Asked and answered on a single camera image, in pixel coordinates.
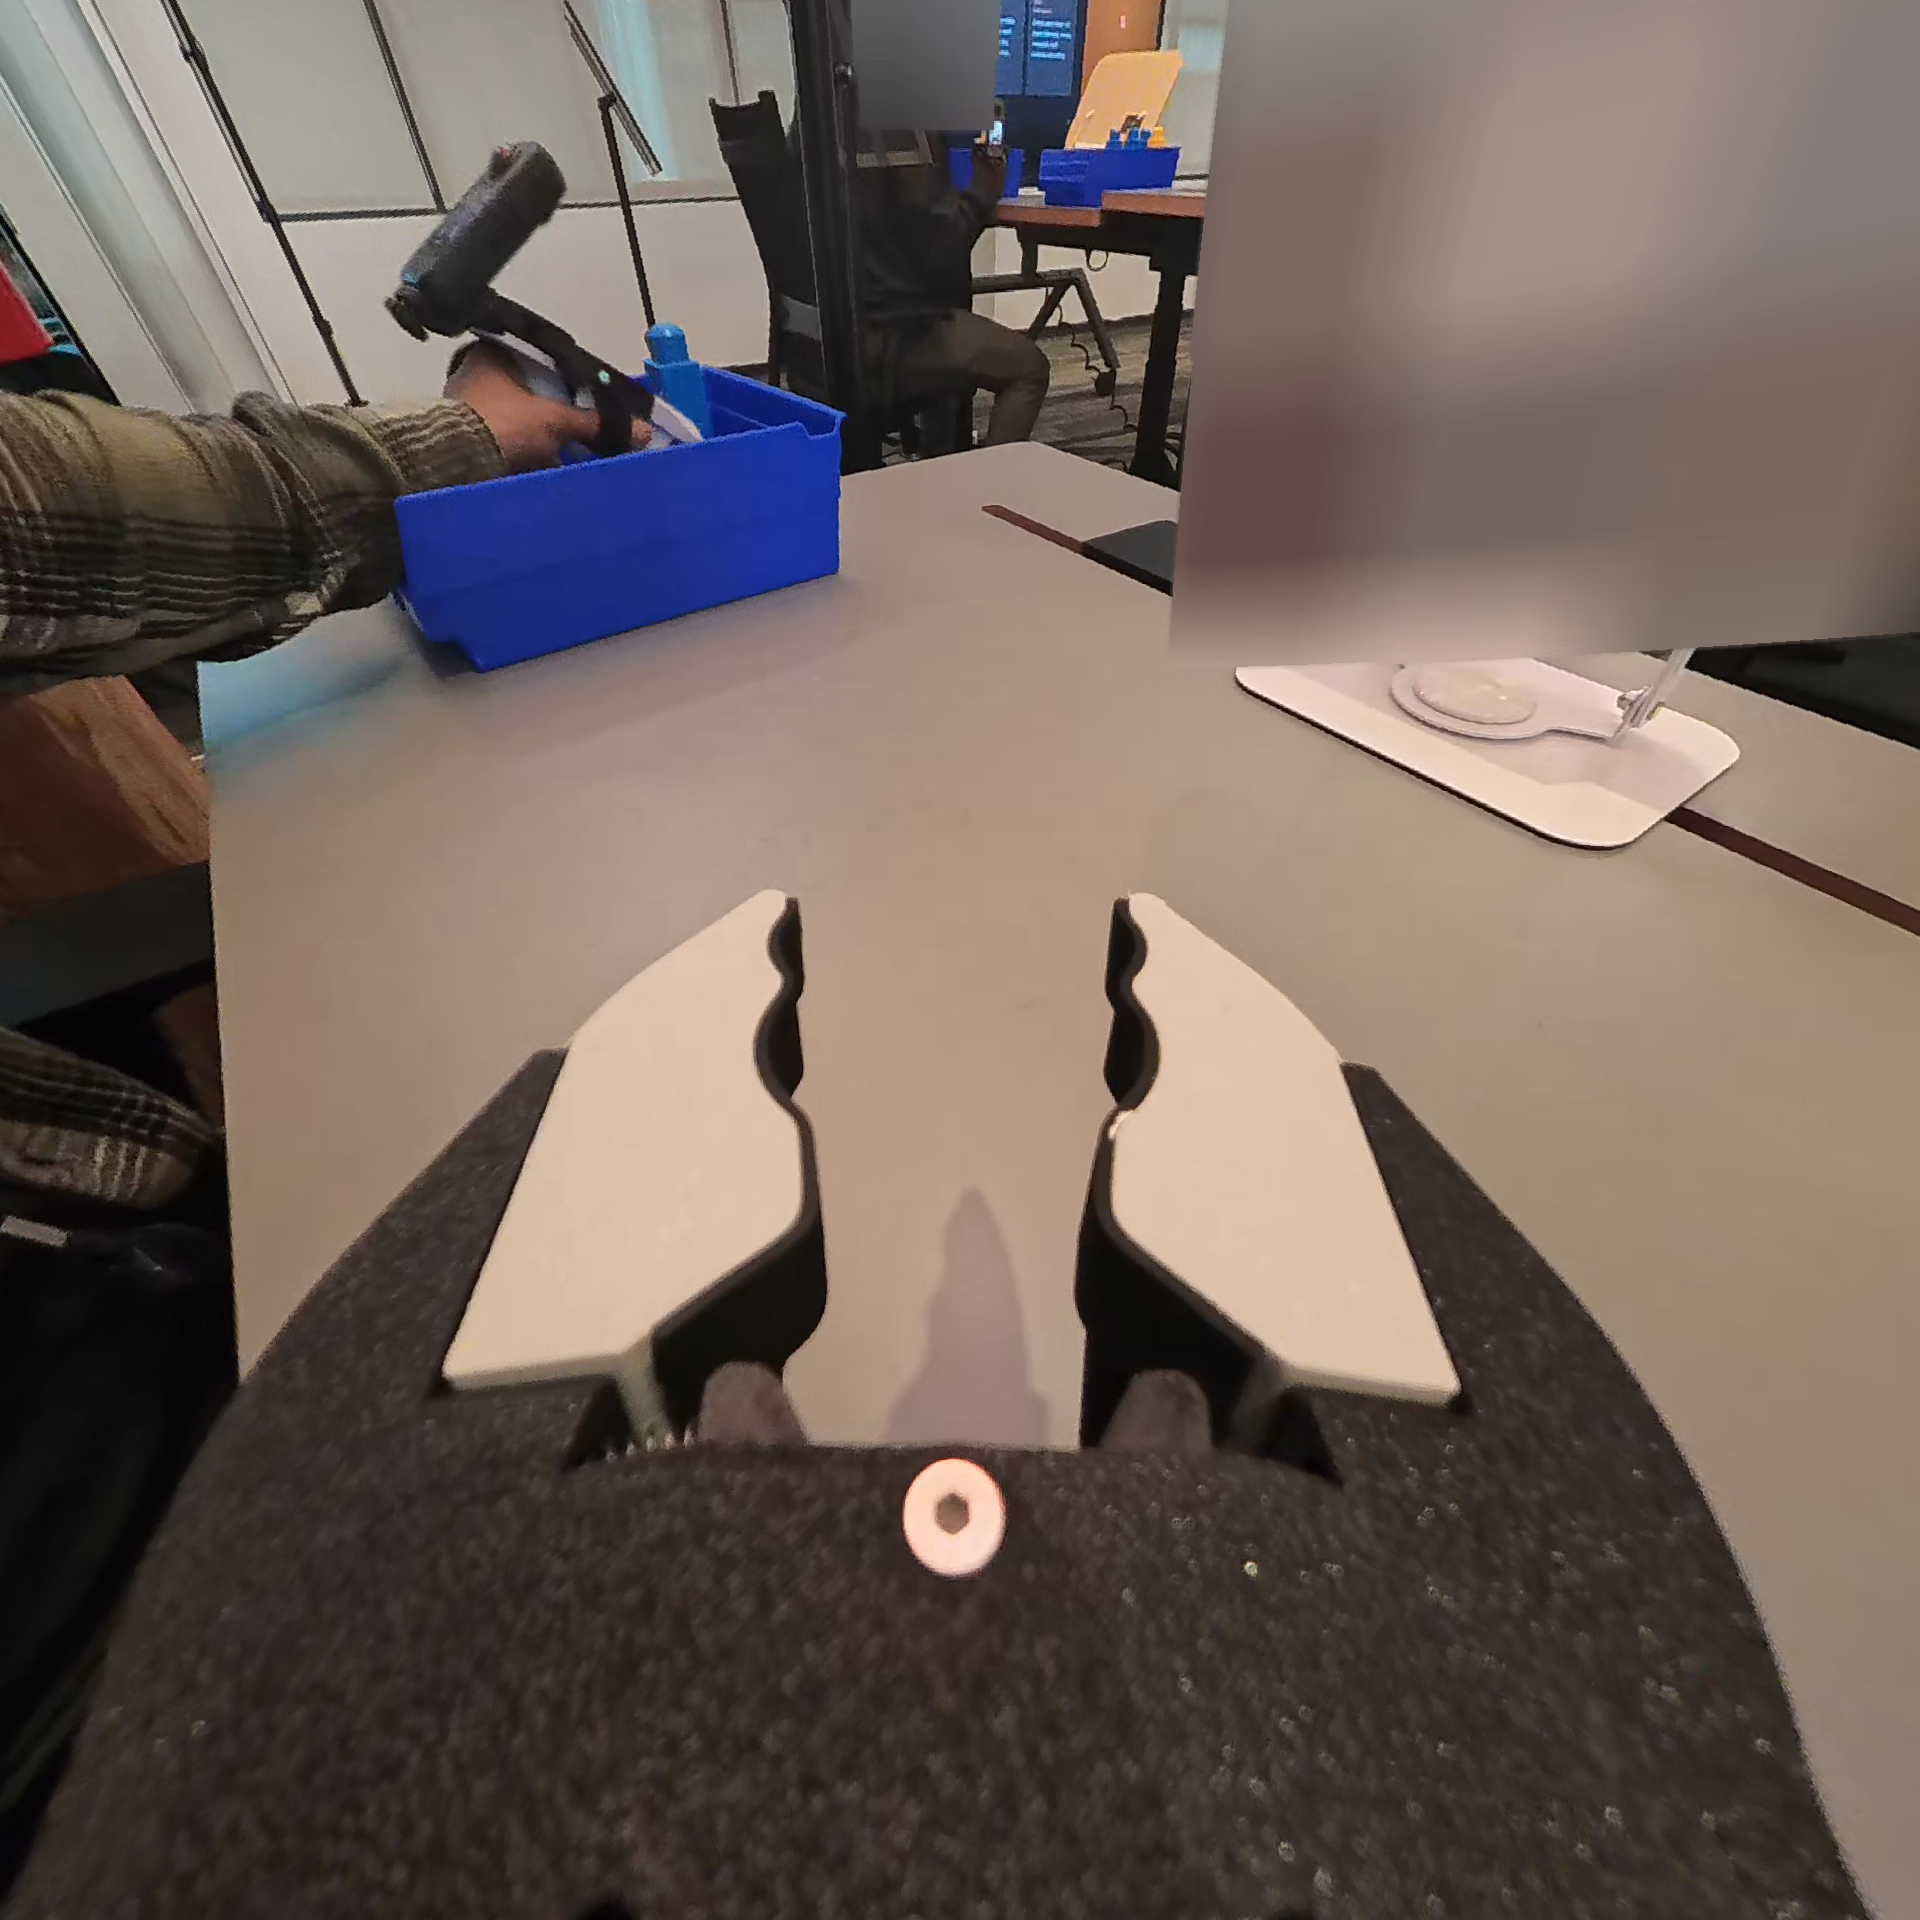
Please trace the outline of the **distant wooden desk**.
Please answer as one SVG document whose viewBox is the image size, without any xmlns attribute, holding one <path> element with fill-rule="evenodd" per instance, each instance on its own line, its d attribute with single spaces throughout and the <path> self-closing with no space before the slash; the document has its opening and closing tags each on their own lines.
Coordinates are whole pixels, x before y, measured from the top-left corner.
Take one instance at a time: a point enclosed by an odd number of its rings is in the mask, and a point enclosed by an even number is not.
<svg viewBox="0 0 1920 1920">
<path fill-rule="evenodd" d="M 1178 367 L 1186 289 L 1197 273 L 1206 195 L 1117 189 L 1096 206 L 1049 206 L 1020 196 L 996 206 L 994 225 L 1020 244 L 1020 271 L 974 279 L 977 295 L 1041 293 L 1030 332 L 1044 328 L 1068 293 L 1088 295 L 1081 269 L 1044 269 L 1041 248 L 1078 248 L 1084 255 L 1133 255 L 1157 276 L 1136 414 L 1136 451 L 1129 472 L 1167 488 L 1178 487 L 1183 455 L 1167 451 L 1170 409 Z"/>
</svg>

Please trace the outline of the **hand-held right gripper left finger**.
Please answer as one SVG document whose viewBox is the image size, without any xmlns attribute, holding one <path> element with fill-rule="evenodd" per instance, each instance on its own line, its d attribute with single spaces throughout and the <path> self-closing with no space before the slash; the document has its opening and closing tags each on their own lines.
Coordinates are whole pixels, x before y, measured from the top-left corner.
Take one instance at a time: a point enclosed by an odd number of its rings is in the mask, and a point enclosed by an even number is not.
<svg viewBox="0 0 1920 1920">
<path fill-rule="evenodd" d="M 630 1433 L 802 1444 L 828 1305 L 799 902 L 764 889 L 573 1032 L 447 1344 L 447 1390 L 600 1382 Z"/>
</svg>

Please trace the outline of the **black light stand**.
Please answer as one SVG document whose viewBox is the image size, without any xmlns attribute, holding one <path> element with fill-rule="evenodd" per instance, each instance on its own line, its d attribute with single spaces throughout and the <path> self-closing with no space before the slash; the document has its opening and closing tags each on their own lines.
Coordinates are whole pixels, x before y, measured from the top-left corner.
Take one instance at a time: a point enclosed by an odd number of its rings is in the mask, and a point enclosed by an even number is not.
<svg viewBox="0 0 1920 1920">
<path fill-rule="evenodd" d="M 313 281 L 309 279 L 309 273 L 304 269 L 304 263 L 296 255 L 295 241 L 289 240 L 289 235 L 286 231 L 286 222 L 281 220 L 281 212 L 278 212 L 278 208 L 271 199 L 271 191 L 270 191 L 263 173 L 258 172 L 254 153 L 250 153 L 250 149 L 248 149 L 248 144 L 247 144 L 247 140 L 244 140 L 244 134 L 241 134 L 241 129 L 240 129 L 240 126 L 233 117 L 233 110 L 228 107 L 226 96 L 223 96 L 223 92 L 222 92 L 222 87 L 220 87 L 220 81 L 213 72 L 213 65 L 209 65 L 207 53 L 201 44 L 201 37 L 191 28 L 191 22 L 184 13 L 184 6 L 180 3 L 160 3 L 160 8 L 167 15 L 167 22 L 169 22 L 170 35 L 175 38 L 178 54 L 184 62 L 188 70 L 191 72 L 194 81 L 198 84 L 201 97 L 213 115 L 213 120 L 215 120 L 215 126 L 222 134 L 226 153 L 228 153 L 234 172 L 240 173 L 240 181 L 247 189 L 247 199 L 254 206 L 256 216 L 265 224 L 266 232 L 271 235 L 271 241 L 273 241 L 287 273 L 292 276 L 292 284 L 295 284 L 295 288 L 300 293 L 300 300 L 304 303 L 304 311 L 306 311 L 306 315 L 309 315 L 309 320 L 310 320 L 310 325 L 313 325 L 313 328 L 320 337 L 320 344 L 322 344 L 322 350 L 324 350 L 324 355 L 330 363 L 334 374 L 337 376 L 337 382 L 342 387 L 344 399 L 349 404 L 360 404 L 365 398 L 362 398 L 362 393 L 358 391 L 358 387 L 352 376 L 352 371 L 348 366 L 348 359 L 344 359 L 342 344 L 337 340 L 335 326 L 330 325 L 330 320 L 328 320 L 328 315 L 326 315 L 314 288 L 313 288 Z"/>
</svg>

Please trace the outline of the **white document holder stand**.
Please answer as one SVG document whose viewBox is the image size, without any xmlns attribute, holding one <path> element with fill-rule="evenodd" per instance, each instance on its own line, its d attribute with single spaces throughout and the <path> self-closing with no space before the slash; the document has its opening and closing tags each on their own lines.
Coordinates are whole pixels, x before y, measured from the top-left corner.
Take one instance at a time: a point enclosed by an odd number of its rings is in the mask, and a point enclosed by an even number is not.
<svg viewBox="0 0 1920 1920">
<path fill-rule="evenodd" d="M 1440 791 L 1575 851 L 1618 851 L 1737 765 L 1671 693 L 1690 651 L 1640 687 L 1540 661 L 1245 664 L 1237 685 Z"/>
</svg>

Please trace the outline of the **wooden post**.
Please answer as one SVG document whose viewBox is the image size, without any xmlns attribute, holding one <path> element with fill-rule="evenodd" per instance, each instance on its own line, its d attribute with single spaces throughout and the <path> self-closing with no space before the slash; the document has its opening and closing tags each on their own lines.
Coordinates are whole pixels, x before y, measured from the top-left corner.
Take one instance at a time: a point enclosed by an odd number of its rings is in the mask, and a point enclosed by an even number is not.
<svg viewBox="0 0 1920 1920">
<path fill-rule="evenodd" d="M 128 678 L 1 702 L 1 917 L 207 856 L 207 781 Z"/>
</svg>

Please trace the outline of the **blue plastic bin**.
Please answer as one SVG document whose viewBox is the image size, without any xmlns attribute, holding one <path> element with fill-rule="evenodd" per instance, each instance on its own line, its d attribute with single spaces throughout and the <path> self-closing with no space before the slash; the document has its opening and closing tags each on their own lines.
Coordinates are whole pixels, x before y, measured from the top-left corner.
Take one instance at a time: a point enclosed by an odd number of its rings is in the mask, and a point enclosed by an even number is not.
<svg viewBox="0 0 1920 1920">
<path fill-rule="evenodd" d="M 842 417 L 719 367 L 710 436 L 584 457 L 396 508 L 396 596 L 493 672 L 834 575 Z"/>
</svg>

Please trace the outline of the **black mesh office chair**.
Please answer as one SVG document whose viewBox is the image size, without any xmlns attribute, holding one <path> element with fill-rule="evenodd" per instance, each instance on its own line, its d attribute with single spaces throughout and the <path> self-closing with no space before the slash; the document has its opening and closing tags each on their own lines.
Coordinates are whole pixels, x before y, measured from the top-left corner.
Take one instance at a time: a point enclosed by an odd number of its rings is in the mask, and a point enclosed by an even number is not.
<svg viewBox="0 0 1920 1920">
<path fill-rule="evenodd" d="M 847 387 L 828 367 L 798 140 L 767 87 L 748 102 L 710 102 L 710 119 L 765 286 L 764 376 L 846 414 Z"/>
</svg>

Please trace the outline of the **black music stand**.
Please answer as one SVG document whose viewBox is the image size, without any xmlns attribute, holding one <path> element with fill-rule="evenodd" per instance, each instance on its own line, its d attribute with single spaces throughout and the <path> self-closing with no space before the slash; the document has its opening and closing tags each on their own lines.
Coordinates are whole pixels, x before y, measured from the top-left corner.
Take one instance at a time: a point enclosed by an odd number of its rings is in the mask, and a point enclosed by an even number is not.
<svg viewBox="0 0 1920 1920">
<path fill-rule="evenodd" d="M 561 3 L 561 15 L 567 22 L 567 35 L 570 45 L 575 47 L 577 57 L 584 62 L 586 72 L 594 87 L 594 102 L 599 126 L 604 129 L 604 142 L 607 149 L 607 168 L 614 185 L 614 204 L 618 209 L 618 220 L 626 232 L 630 271 L 638 286 L 640 312 L 645 326 L 656 325 L 656 301 L 654 288 L 648 281 L 648 271 L 645 267 L 641 248 L 640 248 L 640 232 L 638 232 L 638 214 L 633 204 L 633 182 L 629 177 L 629 155 L 633 155 L 640 168 L 646 175 L 658 177 L 663 172 L 661 158 L 645 134 L 638 115 L 633 111 L 622 84 L 614 77 L 612 65 L 606 62 L 594 35 L 590 32 L 584 15 L 580 13 L 575 3 Z"/>
</svg>

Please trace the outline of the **distant blue bin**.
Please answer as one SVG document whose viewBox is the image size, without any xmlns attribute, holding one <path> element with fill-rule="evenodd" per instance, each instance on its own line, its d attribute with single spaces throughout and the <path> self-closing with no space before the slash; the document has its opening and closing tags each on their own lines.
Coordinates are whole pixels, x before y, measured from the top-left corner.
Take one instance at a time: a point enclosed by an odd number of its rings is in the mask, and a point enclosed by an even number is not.
<svg viewBox="0 0 1920 1920">
<path fill-rule="evenodd" d="M 1176 147 L 1109 144 L 1039 155 L 1039 195 L 1054 208 L 1101 208 L 1109 195 L 1164 191 L 1176 177 Z"/>
</svg>

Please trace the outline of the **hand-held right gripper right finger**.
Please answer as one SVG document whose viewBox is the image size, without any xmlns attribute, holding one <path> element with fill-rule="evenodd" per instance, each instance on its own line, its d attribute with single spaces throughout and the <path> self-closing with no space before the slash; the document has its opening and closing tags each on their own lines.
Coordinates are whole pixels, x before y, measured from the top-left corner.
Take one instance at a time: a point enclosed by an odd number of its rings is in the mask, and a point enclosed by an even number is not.
<svg viewBox="0 0 1920 1920">
<path fill-rule="evenodd" d="M 1103 990 L 1078 1441 L 1109 1441 L 1140 1375 L 1183 1375 L 1221 1449 L 1273 1449 L 1309 1395 L 1454 1407 L 1463 1382 L 1336 1047 L 1158 895 L 1116 900 Z"/>
</svg>

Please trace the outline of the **wall display screen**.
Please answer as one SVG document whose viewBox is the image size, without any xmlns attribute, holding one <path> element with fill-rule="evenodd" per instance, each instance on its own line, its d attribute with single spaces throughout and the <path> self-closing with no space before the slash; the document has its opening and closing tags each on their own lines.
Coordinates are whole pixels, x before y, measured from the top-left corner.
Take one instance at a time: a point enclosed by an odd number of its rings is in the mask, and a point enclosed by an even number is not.
<svg viewBox="0 0 1920 1920">
<path fill-rule="evenodd" d="M 996 3 L 994 94 L 1074 102 L 1096 64 L 1160 47 L 1164 3 Z"/>
</svg>

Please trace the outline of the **yellow document board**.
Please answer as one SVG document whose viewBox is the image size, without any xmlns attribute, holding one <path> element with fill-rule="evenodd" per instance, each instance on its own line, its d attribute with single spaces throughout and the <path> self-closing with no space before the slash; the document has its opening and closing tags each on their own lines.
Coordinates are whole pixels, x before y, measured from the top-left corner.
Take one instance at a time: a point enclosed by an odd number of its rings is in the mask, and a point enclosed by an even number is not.
<svg viewBox="0 0 1920 1920">
<path fill-rule="evenodd" d="M 1062 149 L 1089 153 L 1109 147 L 1111 134 L 1143 132 L 1143 144 L 1164 142 L 1164 110 L 1183 70 L 1178 49 L 1117 49 L 1103 54 L 1084 81 Z"/>
</svg>

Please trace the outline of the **person's left forearm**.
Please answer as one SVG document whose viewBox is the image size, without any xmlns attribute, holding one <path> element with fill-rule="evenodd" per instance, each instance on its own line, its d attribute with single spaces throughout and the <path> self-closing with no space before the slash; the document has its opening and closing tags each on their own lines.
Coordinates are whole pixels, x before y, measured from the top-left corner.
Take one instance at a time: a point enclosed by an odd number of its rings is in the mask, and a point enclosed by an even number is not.
<svg viewBox="0 0 1920 1920">
<path fill-rule="evenodd" d="M 469 404 L 1 399 L 1 689 L 270 651 L 402 575 L 402 497 L 503 477 Z"/>
</svg>

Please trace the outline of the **person's left hand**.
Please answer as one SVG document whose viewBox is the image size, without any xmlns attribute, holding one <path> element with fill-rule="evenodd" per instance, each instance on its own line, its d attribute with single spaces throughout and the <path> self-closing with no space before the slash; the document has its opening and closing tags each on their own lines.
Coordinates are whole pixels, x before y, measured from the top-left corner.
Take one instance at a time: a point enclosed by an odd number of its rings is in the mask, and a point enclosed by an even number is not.
<svg viewBox="0 0 1920 1920">
<path fill-rule="evenodd" d="M 461 344 L 447 361 L 442 398 L 477 415 L 505 472 L 557 469 L 573 452 L 594 452 L 600 436 L 597 409 L 535 387 L 530 366 L 513 347 L 492 337 Z"/>
</svg>

